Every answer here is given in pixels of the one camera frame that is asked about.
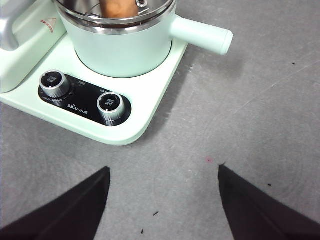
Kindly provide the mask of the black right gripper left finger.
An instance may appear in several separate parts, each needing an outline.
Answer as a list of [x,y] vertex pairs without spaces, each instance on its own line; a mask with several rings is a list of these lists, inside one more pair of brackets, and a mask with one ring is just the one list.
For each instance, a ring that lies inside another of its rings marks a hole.
[[5,226],[2,240],[93,240],[107,206],[105,166],[55,200]]

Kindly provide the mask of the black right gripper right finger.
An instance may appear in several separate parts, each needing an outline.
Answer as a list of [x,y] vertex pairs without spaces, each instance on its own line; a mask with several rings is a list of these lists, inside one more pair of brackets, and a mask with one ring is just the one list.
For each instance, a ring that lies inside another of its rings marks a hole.
[[318,240],[320,225],[221,164],[219,192],[236,240]]

